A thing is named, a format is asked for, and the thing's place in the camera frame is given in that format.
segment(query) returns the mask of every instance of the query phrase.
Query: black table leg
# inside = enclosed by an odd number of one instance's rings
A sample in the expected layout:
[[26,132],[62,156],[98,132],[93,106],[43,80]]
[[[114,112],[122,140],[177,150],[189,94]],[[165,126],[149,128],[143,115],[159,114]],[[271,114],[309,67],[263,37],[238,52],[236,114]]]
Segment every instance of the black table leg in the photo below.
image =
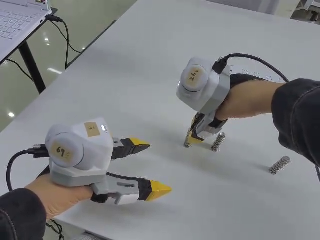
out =
[[33,79],[36,89],[38,90],[39,94],[41,94],[46,89],[46,85],[44,83],[44,80],[42,79],[42,76],[39,72],[36,61],[34,59],[34,56],[31,53],[31,50],[29,48],[27,41],[25,41],[19,47],[19,51]]

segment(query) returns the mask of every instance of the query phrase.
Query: white rounded cap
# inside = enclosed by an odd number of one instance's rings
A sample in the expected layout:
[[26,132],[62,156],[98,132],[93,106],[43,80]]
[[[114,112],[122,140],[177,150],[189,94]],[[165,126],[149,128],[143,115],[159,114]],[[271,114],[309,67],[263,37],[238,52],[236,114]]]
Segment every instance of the white rounded cap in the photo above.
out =
[[200,65],[190,64],[181,75],[180,84],[189,92],[201,91],[208,82],[209,74]]
[[84,158],[83,141],[74,133],[52,136],[45,145],[50,158],[62,168],[74,167]]

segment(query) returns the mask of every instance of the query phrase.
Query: floor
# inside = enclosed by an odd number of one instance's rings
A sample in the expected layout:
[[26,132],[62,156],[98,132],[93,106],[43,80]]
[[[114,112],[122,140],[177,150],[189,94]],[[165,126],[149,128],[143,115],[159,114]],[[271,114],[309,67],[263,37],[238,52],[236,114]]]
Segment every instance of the floor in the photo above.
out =
[[[57,8],[57,16],[64,19],[70,32],[70,43],[82,51],[107,26],[120,18],[136,0],[51,0]],[[66,41],[58,29],[47,22],[28,41],[45,85],[49,86],[65,69]],[[77,56],[70,52],[69,60]],[[26,69],[19,54],[11,60]],[[0,132],[39,95],[34,84],[22,74],[16,65],[5,62],[0,65]],[[63,225],[66,240],[82,233],[81,229]],[[47,229],[44,240],[58,240],[59,236]]]

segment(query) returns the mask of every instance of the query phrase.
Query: laptop keyboard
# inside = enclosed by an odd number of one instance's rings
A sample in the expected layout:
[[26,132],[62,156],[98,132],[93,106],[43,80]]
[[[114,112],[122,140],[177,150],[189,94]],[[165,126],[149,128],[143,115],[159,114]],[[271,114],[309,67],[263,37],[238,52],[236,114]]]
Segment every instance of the laptop keyboard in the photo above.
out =
[[16,11],[0,9],[0,39],[15,39],[38,17],[37,14],[27,15]]

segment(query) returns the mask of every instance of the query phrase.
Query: silver spring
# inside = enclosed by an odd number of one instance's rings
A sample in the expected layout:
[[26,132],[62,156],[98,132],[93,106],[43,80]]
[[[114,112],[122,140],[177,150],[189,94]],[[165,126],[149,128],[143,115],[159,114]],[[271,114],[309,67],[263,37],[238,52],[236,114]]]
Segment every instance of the silver spring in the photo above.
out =
[[272,175],[277,174],[281,169],[290,163],[290,157],[284,156],[278,162],[276,162],[272,167],[270,167],[269,172]]
[[219,135],[216,137],[211,150],[217,152],[220,148],[222,142],[226,139],[226,134],[224,132],[220,132]]
[[191,147],[191,144],[189,143],[190,134],[191,134],[191,128],[189,129],[189,131],[188,131],[188,133],[187,133],[187,135],[185,137],[184,143],[183,143],[184,147],[186,147],[186,148],[190,148]]

